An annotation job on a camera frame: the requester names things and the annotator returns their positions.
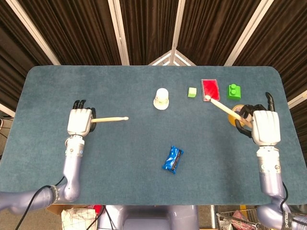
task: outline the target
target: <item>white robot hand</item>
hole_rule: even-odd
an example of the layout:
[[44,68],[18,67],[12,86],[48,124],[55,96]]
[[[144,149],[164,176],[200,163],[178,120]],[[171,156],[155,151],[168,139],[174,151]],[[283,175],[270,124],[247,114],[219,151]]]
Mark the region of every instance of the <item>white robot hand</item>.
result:
[[279,118],[275,112],[273,97],[268,92],[265,95],[268,99],[268,109],[261,104],[246,104],[239,113],[244,118],[251,114],[252,130],[243,128],[238,120],[236,127],[240,133],[253,138],[258,146],[275,146],[281,140]]
[[93,132],[96,127],[96,123],[91,123],[91,120],[96,118],[95,108],[88,107],[83,109],[85,101],[86,100],[77,100],[73,104],[67,126],[69,135],[85,137],[89,132]]

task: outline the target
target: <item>blue snack wrapper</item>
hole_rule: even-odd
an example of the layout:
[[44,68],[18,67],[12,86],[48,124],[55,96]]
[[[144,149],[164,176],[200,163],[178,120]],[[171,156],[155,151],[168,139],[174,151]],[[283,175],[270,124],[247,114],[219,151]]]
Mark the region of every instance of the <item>blue snack wrapper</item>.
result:
[[176,174],[176,168],[178,167],[182,154],[183,150],[172,146],[165,164],[162,166],[162,169],[169,170],[173,174]]

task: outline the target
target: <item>green lego brick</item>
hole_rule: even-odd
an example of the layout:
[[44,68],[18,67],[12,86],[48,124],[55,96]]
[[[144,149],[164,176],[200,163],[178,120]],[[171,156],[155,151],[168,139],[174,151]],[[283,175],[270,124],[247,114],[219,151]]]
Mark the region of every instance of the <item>green lego brick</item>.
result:
[[231,84],[228,86],[227,98],[231,100],[241,99],[241,87],[236,84]]
[[196,97],[196,88],[189,87],[188,97]]

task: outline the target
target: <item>gray robot arm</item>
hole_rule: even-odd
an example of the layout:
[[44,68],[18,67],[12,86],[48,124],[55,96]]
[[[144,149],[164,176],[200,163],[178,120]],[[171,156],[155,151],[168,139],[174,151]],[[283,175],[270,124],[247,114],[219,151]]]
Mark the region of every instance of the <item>gray robot arm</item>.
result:
[[[95,109],[83,109],[84,102],[85,100],[82,100],[80,104],[79,101],[75,102],[68,122],[67,130],[71,136],[65,141],[66,157],[63,169],[67,182],[44,188],[34,198],[29,210],[78,199],[80,195],[79,172],[84,148],[83,137],[94,130],[91,119],[95,118]],[[36,192],[37,190],[20,193],[0,192],[0,211],[8,208],[15,214],[24,213]]]
[[[268,110],[262,105],[245,105],[240,112],[246,117],[252,115],[252,131],[242,128],[236,120],[239,132],[253,138],[259,146],[257,151],[259,177],[261,191],[271,198],[271,203],[262,205],[257,209],[259,221],[271,229],[291,228],[294,230],[307,230],[307,226],[291,222],[291,214],[288,205],[284,202],[285,192],[283,189],[282,171],[279,160],[279,150],[275,145],[281,140],[279,118],[274,109],[273,98],[266,93],[268,98]],[[292,216],[293,219],[307,223],[307,217]]]

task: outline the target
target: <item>black curtain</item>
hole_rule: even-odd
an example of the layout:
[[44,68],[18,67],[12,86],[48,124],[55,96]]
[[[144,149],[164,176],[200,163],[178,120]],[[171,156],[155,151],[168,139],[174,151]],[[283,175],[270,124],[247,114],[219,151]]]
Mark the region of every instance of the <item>black curtain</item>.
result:
[[130,65],[171,50],[178,0],[120,0]]
[[290,112],[307,165],[307,100],[290,109]]
[[62,65],[121,65],[107,0],[19,0]]
[[0,1],[0,103],[16,110],[28,71],[52,65],[6,1]]
[[186,0],[178,51],[196,65],[222,66],[260,0]]
[[274,1],[235,61],[236,66],[273,66],[288,101],[307,90],[307,1]]

